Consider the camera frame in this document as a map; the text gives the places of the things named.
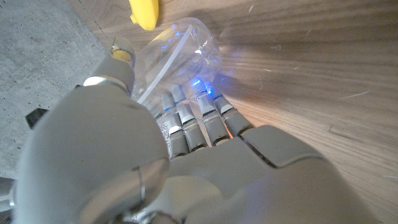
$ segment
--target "yellow bottle cap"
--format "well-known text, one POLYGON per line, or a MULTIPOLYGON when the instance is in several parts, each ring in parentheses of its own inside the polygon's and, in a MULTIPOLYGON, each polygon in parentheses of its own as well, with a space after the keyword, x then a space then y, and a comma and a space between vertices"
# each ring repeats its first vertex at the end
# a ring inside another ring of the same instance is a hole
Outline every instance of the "yellow bottle cap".
POLYGON ((155 29, 159 15, 158 0, 129 0, 129 2, 132 22, 139 24, 144 30, 155 29))

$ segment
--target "gray plastic cover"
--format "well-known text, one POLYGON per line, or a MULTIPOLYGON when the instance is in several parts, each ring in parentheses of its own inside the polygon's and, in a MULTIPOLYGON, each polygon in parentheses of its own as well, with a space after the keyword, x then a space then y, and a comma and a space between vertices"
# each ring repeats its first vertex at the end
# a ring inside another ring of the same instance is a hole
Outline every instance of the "gray plastic cover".
POLYGON ((243 139, 275 167, 284 167, 304 158, 323 157, 308 144, 272 126, 249 129, 243 139))

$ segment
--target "concrete floor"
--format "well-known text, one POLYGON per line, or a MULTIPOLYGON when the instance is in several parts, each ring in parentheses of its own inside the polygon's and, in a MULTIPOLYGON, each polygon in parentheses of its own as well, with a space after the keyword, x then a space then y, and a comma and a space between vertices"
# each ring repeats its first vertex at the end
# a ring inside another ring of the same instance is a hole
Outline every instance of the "concrete floor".
POLYGON ((0 0, 0 177, 16 178, 25 115, 51 110, 105 53, 66 0, 0 0))

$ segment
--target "robot finger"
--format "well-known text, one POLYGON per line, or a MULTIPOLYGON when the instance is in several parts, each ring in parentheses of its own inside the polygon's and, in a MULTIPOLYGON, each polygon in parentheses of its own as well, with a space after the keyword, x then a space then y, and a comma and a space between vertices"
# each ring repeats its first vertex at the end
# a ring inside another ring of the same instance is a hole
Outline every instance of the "robot finger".
POLYGON ((182 87, 180 85, 173 85, 171 87, 171 93, 174 102, 178 104, 177 113, 180 116, 189 151, 193 152, 197 149, 207 147, 205 137, 203 136, 199 124, 192 113, 190 105, 181 103, 185 100, 185 94, 182 87))
POLYGON ((212 146, 216 146, 230 139, 230 136, 221 120, 214 103, 206 91, 197 96, 200 113, 203 116, 206 130, 212 146))
POLYGON ((253 125, 219 91, 209 88, 207 93, 233 137, 240 136, 247 129, 253 128, 253 125))
MULTIPOLYGON (((163 93, 161 99, 165 111, 175 107, 174 98, 171 93, 163 93)), ((168 132, 166 134, 170 141, 170 159, 188 154, 188 144, 183 133, 183 127, 178 113, 172 113, 170 118, 166 121, 165 126, 167 127, 168 132)))

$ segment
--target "black object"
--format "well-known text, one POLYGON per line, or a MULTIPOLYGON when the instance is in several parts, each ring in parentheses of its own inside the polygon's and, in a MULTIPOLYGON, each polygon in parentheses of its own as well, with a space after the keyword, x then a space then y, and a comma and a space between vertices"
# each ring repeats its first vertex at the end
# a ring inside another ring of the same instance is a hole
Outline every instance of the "black object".
POLYGON ((31 129, 33 129, 33 126, 39 121, 39 119, 47 112, 48 110, 42 109, 42 108, 36 108, 32 112, 30 112, 28 115, 25 116, 27 124, 31 129))

